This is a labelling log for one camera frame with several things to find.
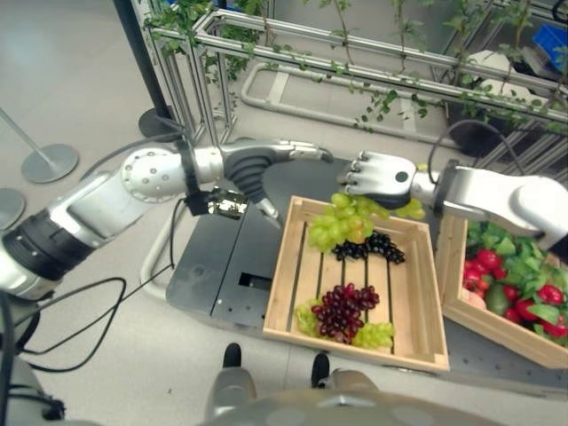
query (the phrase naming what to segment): stanchion base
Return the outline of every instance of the stanchion base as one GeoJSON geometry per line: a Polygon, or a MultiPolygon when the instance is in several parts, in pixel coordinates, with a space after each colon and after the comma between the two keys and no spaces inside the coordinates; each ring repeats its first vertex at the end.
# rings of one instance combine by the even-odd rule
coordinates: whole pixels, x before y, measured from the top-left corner
{"type": "Polygon", "coordinates": [[[11,188],[0,188],[0,230],[16,222],[26,207],[21,193],[11,188]]]}
{"type": "Polygon", "coordinates": [[[79,154],[71,146],[49,145],[41,148],[41,151],[50,162],[46,162],[38,153],[32,153],[21,165],[21,174],[34,184],[59,180],[71,173],[79,162],[79,154]]]}
{"type": "MultiPolygon", "coordinates": [[[[166,133],[172,133],[177,131],[177,129],[170,127],[168,124],[161,122],[158,118],[158,114],[156,113],[155,108],[148,109],[145,113],[143,113],[140,118],[138,119],[138,128],[142,132],[144,136],[147,138],[151,138],[152,136],[164,135],[166,133]]],[[[171,140],[179,138],[179,136],[172,137],[171,140]]]]}

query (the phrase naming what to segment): black cable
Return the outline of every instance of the black cable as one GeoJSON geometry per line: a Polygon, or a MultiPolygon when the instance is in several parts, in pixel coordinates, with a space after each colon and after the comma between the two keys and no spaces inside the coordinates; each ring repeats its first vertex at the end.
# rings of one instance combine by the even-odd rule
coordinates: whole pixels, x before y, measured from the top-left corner
{"type": "Polygon", "coordinates": [[[114,150],[112,153],[105,155],[103,158],[101,158],[100,160],[97,160],[94,164],[92,164],[87,169],[87,171],[85,171],[83,173],[83,175],[81,176],[81,178],[79,180],[84,180],[86,177],[92,175],[92,173],[96,169],[98,169],[102,164],[104,164],[105,162],[107,162],[111,158],[116,157],[116,155],[122,154],[123,152],[128,151],[129,149],[132,149],[132,148],[135,148],[136,146],[144,145],[144,144],[147,144],[147,143],[150,143],[150,142],[159,142],[160,140],[163,140],[163,139],[174,138],[176,136],[181,136],[182,134],[183,134],[182,131],[174,131],[172,133],[164,133],[162,135],[157,135],[157,136],[152,136],[150,138],[140,139],[140,140],[137,140],[136,142],[132,142],[128,145],[121,146],[120,148],[114,150]]]}
{"type": "Polygon", "coordinates": [[[116,310],[118,308],[118,306],[124,302],[126,299],[128,299],[129,297],[131,297],[132,295],[134,295],[136,292],[138,292],[142,287],[144,287],[148,282],[150,282],[151,280],[153,280],[154,278],[156,278],[158,275],[160,275],[161,273],[165,272],[167,269],[170,268],[170,265],[168,264],[167,266],[165,266],[164,268],[162,268],[160,271],[158,271],[157,273],[155,273],[150,279],[148,279],[147,281],[143,282],[142,284],[140,284],[137,288],[135,288],[134,290],[132,290],[130,293],[128,293],[126,296],[121,297],[120,299],[117,300],[116,304],[114,304],[113,306],[111,306],[108,310],[104,311],[102,314],[100,314],[96,319],[94,319],[93,321],[91,321],[89,324],[87,324],[86,326],[82,327],[81,329],[77,330],[76,332],[74,332],[72,335],[66,337],[65,339],[60,340],[59,342],[55,343],[54,345],[52,345],[51,347],[44,349],[42,351],[34,351],[34,350],[30,350],[30,349],[23,349],[22,352],[30,354],[30,355],[44,355],[50,351],[53,351],[57,348],[59,348],[61,345],[69,342],[71,339],[77,337],[78,335],[80,335],[82,332],[86,331],[87,329],[93,327],[95,324],[99,323],[103,318],[105,318],[107,316],[107,314],[109,312],[112,312],[113,310],[116,310]]]}
{"type": "Polygon", "coordinates": [[[513,148],[511,147],[510,143],[508,142],[508,140],[503,136],[503,134],[500,131],[495,129],[491,124],[488,124],[486,122],[480,122],[479,120],[472,120],[472,119],[468,118],[468,119],[464,119],[464,120],[460,120],[458,122],[455,122],[451,126],[447,127],[442,132],[442,134],[439,136],[438,140],[434,143],[434,146],[432,147],[432,149],[430,149],[430,154],[428,155],[428,177],[430,178],[430,182],[432,184],[435,185],[435,184],[438,183],[437,181],[434,180],[434,177],[432,176],[432,159],[434,158],[434,153],[438,149],[440,143],[442,142],[442,139],[444,139],[446,136],[448,136],[452,132],[452,130],[457,129],[458,127],[460,127],[464,124],[475,124],[477,126],[485,127],[486,129],[490,130],[492,133],[496,134],[501,139],[501,142],[509,150],[511,157],[513,157],[513,162],[516,164],[516,166],[518,167],[521,174],[523,174],[523,175],[525,174],[525,169],[523,169],[523,166],[521,166],[521,163],[519,162],[518,157],[515,154],[515,151],[513,151],[513,148]]]}
{"type": "Polygon", "coordinates": [[[174,263],[174,226],[176,225],[176,216],[178,214],[179,206],[185,201],[185,198],[180,198],[177,200],[176,207],[174,207],[174,212],[171,215],[170,221],[170,266],[171,269],[176,268],[176,264],[174,263]]]}
{"type": "Polygon", "coordinates": [[[558,0],[555,5],[552,6],[552,17],[556,22],[560,22],[562,24],[568,24],[568,20],[564,20],[558,15],[558,9],[560,9],[560,6],[562,6],[565,1],[566,0],[558,0]]]}
{"type": "Polygon", "coordinates": [[[16,356],[16,343],[14,337],[15,326],[12,321],[10,301],[4,291],[0,291],[0,308],[2,309],[2,322],[4,324],[2,361],[0,362],[0,425],[5,426],[10,380],[12,379],[13,362],[16,356]]]}
{"type": "Polygon", "coordinates": [[[52,399],[47,396],[40,395],[28,395],[25,393],[11,393],[8,395],[10,398],[14,399],[27,399],[30,401],[41,402],[51,408],[58,416],[50,420],[62,420],[65,417],[65,406],[63,402],[58,399],[52,399]]]}
{"type": "Polygon", "coordinates": [[[95,355],[95,353],[97,353],[100,345],[103,343],[103,340],[107,336],[108,329],[110,328],[111,324],[113,323],[114,316],[116,314],[116,311],[118,310],[118,305],[120,304],[120,300],[124,296],[124,293],[126,291],[126,280],[124,278],[121,278],[121,277],[107,278],[107,279],[100,280],[100,281],[94,282],[92,284],[89,284],[87,286],[77,288],[75,290],[72,290],[72,291],[66,293],[65,295],[63,295],[61,297],[58,297],[57,299],[51,300],[47,304],[44,304],[37,309],[37,311],[42,311],[42,310],[47,309],[48,307],[54,305],[55,303],[60,302],[61,300],[67,299],[70,296],[74,296],[74,295],[81,293],[83,291],[86,291],[88,289],[95,288],[97,286],[100,286],[102,284],[106,284],[106,283],[112,282],[112,281],[119,281],[122,284],[120,295],[118,297],[117,303],[115,305],[113,305],[113,307],[110,310],[111,311],[110,317],[108,318],[108,321],[106,322],[106,325],[103,328],[103,332],[101,333],[100,338],[97,340],[97,342],[95,343],[94,347],[92,348],[91,352],[87,355],[87,357],[83,361],[79,362],[78,364],[75,364],[72,367],[48,368],[48,367],[38,366],[37,364],[28,362],[30,367],[32,367],[36,370],[39,370],[39,371],[44,371],[45,373],[68,373],[70,371],[75,371],[76,369],[81,368],[82,366],[87,364],[87,362],[89,362],[91,360],[91,358],[95,355]]]}

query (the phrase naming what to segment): gray floor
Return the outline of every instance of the gray floor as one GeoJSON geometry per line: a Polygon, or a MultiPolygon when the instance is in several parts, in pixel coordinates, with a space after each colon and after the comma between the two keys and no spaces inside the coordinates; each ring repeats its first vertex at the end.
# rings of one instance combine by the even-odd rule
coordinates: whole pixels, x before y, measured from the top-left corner
{"type": "MultiPolygon", "coordinates": [[[[339,89],[331,90],[321,99],[321,107],[345,102],[340,96],[339,89]]],[[[150,100],[111,2],[0,2],[0,105],[40,145],[69,144],[81,156],[77,169],[59,182],[29,184],[20,174],[28,149],[0,122],[0,186],[25,194],[25,214],[72,188],[100,156],[141,138],[137,121],[150,107],[150,100]]],[[[424,162],[429,149],[424,144],[245,106],[239,109],[235,135],[310,140],[346,158],[372,148],[424,162]]],[[[158,206],[110,246],[93,254],[68,274],[58,291],[112,275],[127,278],[131,287],[136,285],[139,267],[171,207],[171,203],[158,206]]],[[[180,226],[178,254],[193,224],[188,218],[180,226]]],[[[109,285],[46,312],[34,346],[53,342],[84,324],[112,303],[116,292],[109,285]]],[[[37,362],[71,365],[86,354],[95,338],[96,331],[37,362]]],[[[244,366],[255,377],[259,394],[307,385],[314,351],[207,327],[143,293],[121,308],[91,363],[65,375],[41,374],[40,379],[48,392],[66,401],[68,418],[104,425],[196,424],[202,419],[223,349],[232,341],[242,345],[244,366]]],[[[561,425],[568,418],[565,401],[441,382],[338,357],[331,361],[333,367],[366,372],[385,391],[456,406],[510,425],[561,425]]]]}

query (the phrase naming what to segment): robotic hand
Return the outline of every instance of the robotic hand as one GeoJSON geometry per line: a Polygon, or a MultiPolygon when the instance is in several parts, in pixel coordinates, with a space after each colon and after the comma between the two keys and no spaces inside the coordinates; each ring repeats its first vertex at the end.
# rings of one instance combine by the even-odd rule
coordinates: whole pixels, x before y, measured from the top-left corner
{"type": "Polygon", "coordinates": [[[374,198],[388,209],[411,197],[436,214],[490,220],[516,235],[536,238],[542,249],[568,257],[568,191],[553,179],[512,177],[461,166],[451,160],[441,173],[418,170],[407,159],[362,152],[341,178],[345,191],[374,198]]]}
{"type": "Polygon", "coordinates": [[[276,162],[333,156],[312,144],[289,140],[242,138],[219,147],[180,152],[163,146],[138,149],[115,172],[101,172],[39,213],[28,217],[0,240],[0,289],[37,300],[52,291],[63,275],[92,251],[136,223],[153,205],[180,193],[192,199],[194,214],[207,213],[199,185],[225,177],[276,221],[278,211],[266,197],[264,170],[276,162]]]}

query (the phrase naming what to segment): red grapes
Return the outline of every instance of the red grapes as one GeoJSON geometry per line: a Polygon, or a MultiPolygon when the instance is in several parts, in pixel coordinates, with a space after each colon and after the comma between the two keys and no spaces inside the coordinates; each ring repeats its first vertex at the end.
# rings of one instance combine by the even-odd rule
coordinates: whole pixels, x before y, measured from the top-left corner
{"type": "Polygon", "coordinates": [[[351,344],[365,325],[360,318],[361,312],[375,308],[379,300],[373,286],[361,290],[355,289],[352,282],[347,286],[335,286],[321,298],[322,304],[312,306],[317,319],[316,330],[339,343],[351,344]]]}

